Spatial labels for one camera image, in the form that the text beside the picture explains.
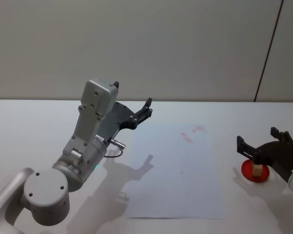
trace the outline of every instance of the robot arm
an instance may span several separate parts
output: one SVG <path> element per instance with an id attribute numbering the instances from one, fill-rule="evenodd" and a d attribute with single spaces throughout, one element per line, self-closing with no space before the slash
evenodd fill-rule
<path id="1" fill-rule="evenodd" d="M 135 129 L 151 117 L 151 98 L 134 113 L 115 101 L 118 86 L 99 78 L 86 83 L 75 131 L 58 161 L 41 172 L 24 169 L 0 192 L 0 234 L 22 234 L 13 225 L 23 208 L 45 226 L 63 221 L 69 212 L 69 192 L 82 187 L 109 144 L 125 148 L 114 139 L 118 132 Z"/>
<path id="2" fill-rule="evenodd" d="M 248 145 L 241 136 L 237 137 L 237 152 L 252 160 L 254 164 L 271 166 L 293 191 L 293 140 L 289 132 L 279 132 L 272 127 L 271 135 L 278 139 L 258 148 Z"/>

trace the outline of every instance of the red stain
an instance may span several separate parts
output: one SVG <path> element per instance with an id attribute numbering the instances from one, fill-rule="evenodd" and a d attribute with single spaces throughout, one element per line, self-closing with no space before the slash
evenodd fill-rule
<path id="1" fill-rule="evenodd" d="M 181 133 L 181 135 L 187 142 L 193 142 L 193 140 L 191 140 L 186 133 Z"/>
<path id="2" fill-rule="evenodd" d="M 204 127 L 203 127 L 203 126 L 195 127 L 195 128 L 192 129 L 192 131 L 193 131 L 194 133 L 196 133 L 196 132 L 198 132 L 198 131 L 201 131 L 201 130 L 204 130 Z"/>

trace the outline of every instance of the white table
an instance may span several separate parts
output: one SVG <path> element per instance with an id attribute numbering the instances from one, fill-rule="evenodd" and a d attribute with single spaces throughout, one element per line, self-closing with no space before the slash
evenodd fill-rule
<path id="1" fill-rule="evenodd" d="M 143 102 L 123 102 L 132 110 Z M 79 101 L 0 100 L 0 187 L 25 167 L 49 168 L 61 155 L 78 118 Z M 126 191 L 132 132 L 117 139 L 127 145 L 115 164 L 101 162 L 85 185 L 70 194 L 70 212 L 60 224 L 44 227 L 24 210 L 16 227 L 26 234 L 293 234 L 293 194 L 271 170 L 269 181 L 252 184 L 241 176 L 246 159 L 236 152 L 241 135 L 254 146 L 274 140 L 270 127 L 293 137 L 293 103 L 154 102 L 149 122 L 189 122 L 206 127 L 213 141 L 225 219 L 125 219 L 126 203 L 105 194 Z"/>

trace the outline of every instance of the small cube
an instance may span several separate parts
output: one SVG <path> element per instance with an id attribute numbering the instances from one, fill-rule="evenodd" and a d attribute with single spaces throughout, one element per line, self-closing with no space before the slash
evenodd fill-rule
<path id="1" fill-rule="evenodd" d="M 252 162 L 252 175 L 254 177 L 261 177 L 263 173 L 263 165 L 256 165 Z"/>

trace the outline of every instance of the red circular base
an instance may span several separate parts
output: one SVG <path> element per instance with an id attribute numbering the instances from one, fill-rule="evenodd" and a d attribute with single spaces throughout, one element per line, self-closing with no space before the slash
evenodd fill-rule
<path id="1" fill-rule="evenodd" d="M 250 159 L 242 163 L 241 172 L 246 179 L 255 183 L 265 182 L 269 177 L 269 168 L 267 165 L 263 165 L 263 172 L 261 177 L 254 177 L 252 175 L 252 163 Z"/>

